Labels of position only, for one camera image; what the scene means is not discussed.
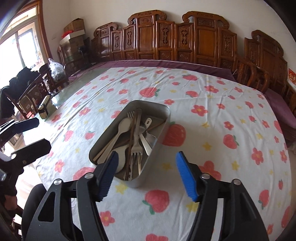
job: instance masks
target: white plastic spoon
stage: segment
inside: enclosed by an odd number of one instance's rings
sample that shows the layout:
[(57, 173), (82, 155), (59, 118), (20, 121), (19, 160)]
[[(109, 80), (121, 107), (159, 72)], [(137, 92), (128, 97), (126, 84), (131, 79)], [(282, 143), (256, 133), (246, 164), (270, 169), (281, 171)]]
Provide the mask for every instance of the white plastic spoon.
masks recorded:
[(109, 146), (106, 148), (106, 150), (103, 152), (103, 154), (100, 156), (100, 158), (98, 159), (98, 164), (104, 163), (110, 153), (110, 151), (112, 150), (113, 146), (115, 145), (118, 137), (122, 134), (125, 133), (127, 131), (129, 131), (129, 129), (131, 128), (131, 123), (132, 123), (132, 119), (131, 118), (124, 118), (118, 125), (118, 133), (116, 134), (116, 136), (112, 139), (112, 142), (109, 144)]

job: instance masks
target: yellow star print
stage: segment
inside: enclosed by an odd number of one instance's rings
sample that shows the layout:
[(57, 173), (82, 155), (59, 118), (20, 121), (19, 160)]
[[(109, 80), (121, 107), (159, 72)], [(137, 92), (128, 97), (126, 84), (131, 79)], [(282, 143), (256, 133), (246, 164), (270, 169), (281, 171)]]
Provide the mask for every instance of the yellow star print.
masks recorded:
[(124, 194), (124, 191), (128, 188), (126, 185), (124, 185), (123, 183), (116, 185), (116, 192), (121, 193), (122, 195)]
[(173, 169), (170, 163), (162, 163), (161, 166), (166, 171)]
[(202, 147), (203, 147), (206, 151), (209, 151), (209, 150), (212, 149), (212, 146), (211, 146), (208, 142), (206, 142), (205, 144), (203, 144)]
[(263, 136), (260, 133), (257, 133), (256, 136), (257, 136), (258, 140), (263, 139)]
[(234, 170), (234, 171), (237, 171), (238, 170), (239, 165), (237, 164), (236, 161), (234, 161), (233, 163), (231, 163), (231, 165), (232, 165), (232, 170)]
[(206, 122), (206, 123), (203, 123), (203, 124), (202, 124), (202, 127), (204, 127), (204, 128), (208, 128), (208, 127), (210, 127), (210, 125)]
[(190, 202), (186, 205), (186, 208), (188, 208), (188, 212), (197, 212), (197, 208), (199, 206), (199, 202)]

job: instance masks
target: cardboard box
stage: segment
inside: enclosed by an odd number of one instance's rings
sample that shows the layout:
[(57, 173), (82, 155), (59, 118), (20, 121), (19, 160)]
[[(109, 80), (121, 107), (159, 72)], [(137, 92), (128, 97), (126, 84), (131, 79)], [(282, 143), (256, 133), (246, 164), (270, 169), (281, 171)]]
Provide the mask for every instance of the cardboard box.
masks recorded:
[(67, 32), (69, 30), (73, 30), (74, 32), (79, 30), (85, 30), (83, 19), (77, 18), (73, 20), (71, 23), (69, 23), (66, 27), (64, 27), (64, 32)]

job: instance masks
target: spoon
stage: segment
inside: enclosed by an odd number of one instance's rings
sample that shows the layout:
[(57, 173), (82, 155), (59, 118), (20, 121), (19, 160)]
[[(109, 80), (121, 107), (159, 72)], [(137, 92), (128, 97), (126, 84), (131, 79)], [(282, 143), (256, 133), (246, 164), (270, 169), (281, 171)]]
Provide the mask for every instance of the spoon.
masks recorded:
[(152, 123), (151, 118), (147, 118), (145, 121), (145, 126), (146, 126), (146, 140), (151, 146), (151, 148), (154, 147), (155, 143), (157, 142), (157, 138), (154, 135), (151, 135), (147, 132), (147, 129), (149, 128), (150, 124)]
[(127, 131), (129, 131), (129, 129), (131, 128), (131, 123), (132, 123), (132, 119), (131, 118), (124, 118), (118, 125), (118, 133), (116, 134), (116, 136), (112, 139), (112, 142), (109, 144), (109, 146), (106, 148), (106, 150), (103, 152), (103, 154), (100, 156), (100, 158), (98, 159), (98, 164), (104, 163), (110, 153), (110, 151), (112, 150), (113, 146), (115, 145), (118, 137), (122, 134), (125, 133)]

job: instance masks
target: plastic bag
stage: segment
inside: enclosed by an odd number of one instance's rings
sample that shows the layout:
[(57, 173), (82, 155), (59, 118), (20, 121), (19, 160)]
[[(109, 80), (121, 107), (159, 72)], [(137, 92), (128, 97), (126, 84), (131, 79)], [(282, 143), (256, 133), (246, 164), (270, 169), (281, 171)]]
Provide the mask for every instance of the plastic bag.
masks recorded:
[(52, 78), (54, 79), (55, 82), (58, 82), (62, 78), (66, 76), (66, 72), (64, 70), (64, 67), (57, 62), (54, 62), (53, 59), (49, 58), (49, 68), (52, 71)]

